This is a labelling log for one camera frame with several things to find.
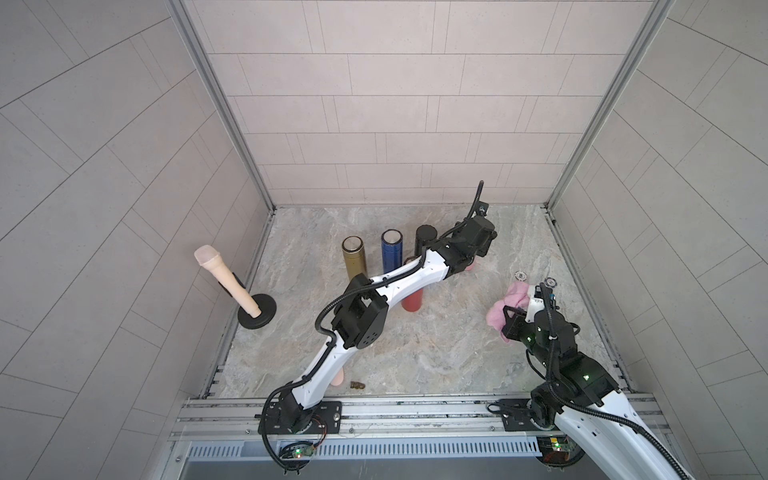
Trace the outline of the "pink cloth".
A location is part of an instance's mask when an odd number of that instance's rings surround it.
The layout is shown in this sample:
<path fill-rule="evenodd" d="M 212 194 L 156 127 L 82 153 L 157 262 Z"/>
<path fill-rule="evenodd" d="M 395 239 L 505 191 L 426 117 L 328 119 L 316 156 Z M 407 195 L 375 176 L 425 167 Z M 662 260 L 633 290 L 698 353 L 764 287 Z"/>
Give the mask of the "pink cloth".
<path fill-rule="evenodd" d="M 528 294 L 530 287 L 531 285 L 526 282 L 515 281 L 508 288 L 505 296 L 496 301 L 486 314 L 487 325 L 495 329 L 505 343 L 509 343 L 510 340 L 502 334 L 502 328 L 506 325 L 504 308 L 512 307 L 526 311 L 530 302 Z"/>

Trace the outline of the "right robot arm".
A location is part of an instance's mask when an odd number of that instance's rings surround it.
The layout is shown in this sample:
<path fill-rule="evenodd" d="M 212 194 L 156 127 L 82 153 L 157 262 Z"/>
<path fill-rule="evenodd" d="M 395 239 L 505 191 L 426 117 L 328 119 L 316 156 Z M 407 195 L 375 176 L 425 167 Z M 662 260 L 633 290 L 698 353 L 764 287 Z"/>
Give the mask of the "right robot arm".
<path fill-rule="evenodd" d="M 518 342 L 544 368 L 531 392 L 532 422 L 561 431 L 610 479 L 690 479 L 597 360 L 577 345 L 553 289 L 516 281 L 486 316 L 507 342 Z"/>

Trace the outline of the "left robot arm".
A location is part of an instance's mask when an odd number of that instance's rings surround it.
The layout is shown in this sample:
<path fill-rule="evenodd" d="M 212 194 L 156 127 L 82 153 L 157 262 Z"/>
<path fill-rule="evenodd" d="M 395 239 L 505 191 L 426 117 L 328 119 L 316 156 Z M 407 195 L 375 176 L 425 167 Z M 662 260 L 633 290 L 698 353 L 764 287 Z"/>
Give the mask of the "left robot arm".
<path fill-rule="evenodd" d="M 486 256 L 497 237 L 487 209 L 488 204 L 480 202 L 454 227 L 428 242 L 416 260 L 378 277 L 354 277 L 315 320 L 316 330 L 328 337 L 323 349 L 297 380 L 268 395 L 259 416 L 259 433 L 269 434 L 270 420 L 290 433 L 307 428 L 345 363 L 379 339 L 392 307 L 418 290 L 463 272 L 477 256 Z"/>

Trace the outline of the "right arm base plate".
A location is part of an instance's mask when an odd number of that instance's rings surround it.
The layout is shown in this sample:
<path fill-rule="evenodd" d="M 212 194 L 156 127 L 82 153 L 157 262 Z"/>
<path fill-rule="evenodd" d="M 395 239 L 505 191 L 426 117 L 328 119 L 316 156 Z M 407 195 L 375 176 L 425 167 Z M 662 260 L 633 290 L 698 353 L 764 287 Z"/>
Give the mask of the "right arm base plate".
<path fill-rule="evenodd" d="M 489 413 L 500 416 L 507 432 L 557 431 L 556 410 L 539 400 L 506 398 L 486 406 Z"/>

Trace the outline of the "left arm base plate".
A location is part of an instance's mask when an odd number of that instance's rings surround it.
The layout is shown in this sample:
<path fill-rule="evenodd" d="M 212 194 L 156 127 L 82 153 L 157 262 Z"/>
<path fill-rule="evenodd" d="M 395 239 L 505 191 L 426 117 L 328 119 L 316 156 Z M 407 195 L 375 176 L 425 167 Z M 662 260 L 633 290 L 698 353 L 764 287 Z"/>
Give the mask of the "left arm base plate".
<path fill-rule="evenodd" d="M 338 434 L 342 403 L 321 401 L 309 409 L 293 401 L 271 402 L 260 416 L 258 431 L 267 435 Z"/>

